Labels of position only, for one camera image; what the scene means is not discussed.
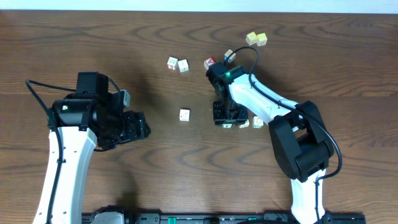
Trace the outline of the wooden block letter Y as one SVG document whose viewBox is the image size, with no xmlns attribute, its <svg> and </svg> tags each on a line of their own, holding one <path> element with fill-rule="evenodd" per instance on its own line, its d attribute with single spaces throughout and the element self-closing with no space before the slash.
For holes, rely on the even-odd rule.
<svg viewBox="0 0 398 224">
<path fill-rule="evenodd" d="M 240 124 L 239 128 L 247 128 L 250 125 L 249 120 L 247 119 L 244 124 Z"/>
</svg>

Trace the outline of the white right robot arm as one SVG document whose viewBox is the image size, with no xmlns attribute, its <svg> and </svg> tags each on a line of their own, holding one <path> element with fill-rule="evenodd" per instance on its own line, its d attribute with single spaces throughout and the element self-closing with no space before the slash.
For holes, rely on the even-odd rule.
<svg viewBox="0 0 398 224">
<path fill-rule="evenodd" d="M 249 70 L 212 65 L 206 77 L 220 100 L 213 103 L 213 119 L 222 127 L 242 125 L 252 111 L 268 126 L 275 159 L 292 184 L 291 212 L 299 223 L 317 223 L 322 207 L 322 176 L 334 155 L 315 104 L 299 104 L 264 86 Z"/>
</svg>

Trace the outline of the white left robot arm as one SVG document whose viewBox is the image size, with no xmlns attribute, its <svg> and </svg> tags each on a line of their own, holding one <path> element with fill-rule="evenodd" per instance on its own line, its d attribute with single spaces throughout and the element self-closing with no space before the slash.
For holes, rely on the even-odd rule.
<svg viewBox="0 0 398 224">
<path fill-rule="evenodd" d="M 50 111 L 49 163 L 34 223 L 81 223 L 91 157 L 150 134 L 144 113 L 124 111 L 124 103 L 63 99 Z"/>
</svg>

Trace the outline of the wooden block with dots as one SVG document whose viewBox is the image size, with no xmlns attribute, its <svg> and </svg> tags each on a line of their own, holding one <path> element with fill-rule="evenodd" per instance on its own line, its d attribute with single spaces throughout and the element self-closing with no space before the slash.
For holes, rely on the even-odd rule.
<svg viewBox="0 0 398 224">
<path fill-rule="evenodd" d="M 190 120 L 190 110 L 181 109 L 179 113 L 180 121 L 189 121 Z"/>
</svg>

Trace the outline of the wooden block green picture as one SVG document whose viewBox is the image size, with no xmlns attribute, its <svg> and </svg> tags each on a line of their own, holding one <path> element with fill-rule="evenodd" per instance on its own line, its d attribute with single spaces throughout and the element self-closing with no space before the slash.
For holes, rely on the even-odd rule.
<svg viewBox="0 0 398 224">
<path fill-rule="evenodd" d="M 263 120 L 258 116 L 254 116 L 252 119 L 252 127 L 256 129 L 261 129 L 263 126 L 264 126 Z"/>
</svg>

